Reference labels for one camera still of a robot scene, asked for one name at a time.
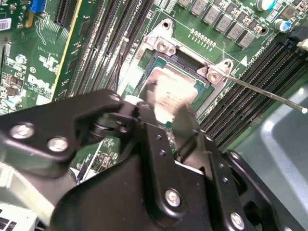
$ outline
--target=black plastic bracket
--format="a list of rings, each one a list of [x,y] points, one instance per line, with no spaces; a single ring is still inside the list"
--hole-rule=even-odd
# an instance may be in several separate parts
[[[165,131],[158,127],[154,109],[138,103],[141,165],[146,207],[162,227],[175,226],[187,212],[176,164]]]
[[[93,121],[104,113],[118,111],[121,105],[118,95],[100,90],[0,116],[1,160],[37,175],[59,177],[69,168]],[[16,125],[27,125],[33,134],[14,138],[12,128]],[[67,142],[65,150],[48,148],[48,141],[56,137]]]

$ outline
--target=surface-mount component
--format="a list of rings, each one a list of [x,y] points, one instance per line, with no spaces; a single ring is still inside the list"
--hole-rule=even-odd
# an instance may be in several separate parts
[[[237,17],[237,21],[242,22],[247,17],[246,12],[241,12],[239,16]]]
[[[196,0],[190,9],[190,12],[195,16],[199,16],[205,9],[206,5],[206,0]]]
[[[256,8],[259,11],[270,11],[274,8],[276,0],[257,0]]]
[[[229,5],[227,6],[225,12],[228,14],[231,14],[232,11],[235,9],[236,5],[233,2],[230,2]]]
[[[258,22],[256,19],[253,19],[253,20],[251,21],[251,23],[249,24],[248,29],[254,30],[254,28],[255,28],[258,24],[259,24],[259,22]]]
[[[18,89],[16,88],[8,87],[6,90],[9,96],[15,96],[18,93]]]
[[[293,17],[293,15],[294,15],[295,12],[296,12],[295,7],[289,5],[289,6],[287,6],[287,7],[283,10],[281,16],[282,16],[283,18],[289,20],[290,18]]]
[[[227,37],[233,39],[233,40],[236,40],[239,35],[242,33],[242,31],[244,30],[244,27],[239,24],[239,23],[236,23],[232,29],[229,31],[229,33],[227,34]]]
[[[302,0],[294,0],[294,1],[293,1],[293,4],[294,4],[295,6],[298,6],[301,2],[302,2]]]
[[[219,30],[222,33],[225,33],[229,28],[231,22],[232,18],[227,14],[224,14],[218,19],[218,23],[216,24],[215,29]]]
[[[212,6],[205,13],[205,17],[203,18],[203,21],[212,25],[216,21],[219,14],[220,14],[220,10],[215,6]]]
[[[238,44],[241,47],[247,48],[252,43],[252,41],[256,38],[256,36],[250,31],[244,31],[243,34],[244,36],[241,36],[242,38],[239,39]]]
[[[72,59],[72,60],[68,63],[67,72],[73,70],[73,69],[76,67],[77,62],[78,62],[78,58],[77,58],[77,57],[75,57],[74,59]]]
[[[87,21],[85,21],[81,24],[79,35],[85,35],[86,34],[86,32],[87,32],[87,30],[90,26],[90,23],[91,23],[91,21],[87,20]]]
[[[274,28],[282,33],[286,33],[290,30],[291,23],[283,19],[276,19],[274,22]]]
[[[191,0],[178,0],[178,5],[186,8],[190,2],[191,2]]]
[[[222,2],[222,0],[214,0],[213,4],[216,5],[216,6],[219,6],[221,2]]]

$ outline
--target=sticker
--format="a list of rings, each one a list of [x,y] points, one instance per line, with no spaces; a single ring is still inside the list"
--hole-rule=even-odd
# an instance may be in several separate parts
[[[11,18],[0,19],[0,31],[11,29]]]
[[[36,70],[34,67],[32,67],[32,66],[30,67],[29,70],[30,70],[31,73],[36,73],[36,71],[37,71],[37,70]]]

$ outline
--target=green circuit board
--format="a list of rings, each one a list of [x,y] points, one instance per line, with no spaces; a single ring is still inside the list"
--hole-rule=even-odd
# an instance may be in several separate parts
[[[202,2],[204,7],[196,6]],[[12,31],[11,40],[3,50],[0,115],[92,90],[113,89],[111,80],[115,78],[119,51],[126,37],[131,40],[117,92],[123,97],[138,96],[153,75],[154,67],[165,71],[167,65],[171,66],[194,81],[198,97],[190,102],[199,111],[198,121],[202,123],[233,83],[227,82],[215,92],[204,76],[192,71],[193,67],[184,70],[180,59],[171,59],[172,55],[151,47],[147,36],[168,21],[167,42],[174,45],[176,55],[180,51],[185,58],[193,57],[209,66],[230,60],[230,76],[240,78],[281,34],[274,28],[277,19],[288,22],[291,30],[308,17],[307,0],[277,0],[268,11],[258,10],[254,0],[79,0],[71,7],[74,14],[70,26],[60,26],[55,23],[58,4],[58,1],[46,1],[44,12],[35,14],[30,26]],[[12,25],[18,23],[20,8],[17,9]],[[211,22],[215,13],[215,22]],[[154,35],[167,40],[164,33]],[[211,96],[213,100],[202,106]],[[170,122],[163,127],[175,153]],[[91,164],[91,169],[100,171],[104,156],[111,158],[103,169],[116,163],[117,155],[116,139],[107,138],[81,150],[72,167],[80,169],[82,164]]]

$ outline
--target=silver screw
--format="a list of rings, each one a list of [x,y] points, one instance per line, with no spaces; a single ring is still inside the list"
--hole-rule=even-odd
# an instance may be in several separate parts
[[[214,141],[214,140],[212,139],[212,137],[210,137],[209,135],[205,135],[205,137],[206,137],[206,139],[207,139],[208,141]]]
[[[240,217],[240,215],[238,215],[237,213],[231,213],[230,218],[235,228],[239,230],[244,230],[245,224],[244,224],[243,219]]]
[[[16,125],[10,130],[10,135],[15,139],[26,139],[33,134],[34,128],[30,123]]]
[[[117,95],[115,95],[115,94],[109,95],[109,97],[110,97],[110,99],[112,99],[112,100],[120,101],[120,98],[119,98]]]
[[[165,193],[166,200],[169,205],[178,207],[181,204],[181,198],[177,192],[172,189],[168,189]]]
[[[68,142],[64,137],[55,137],[48,141],[47,147],[53,152],[63,152],[68,148]]]
[[[236,154],[236,153],[234,153],[234,152],[231,152],[231,155],[232,155],[232,157],[233,157],[234,159],[237,159],[237,160],[240,159],[239,155]]]

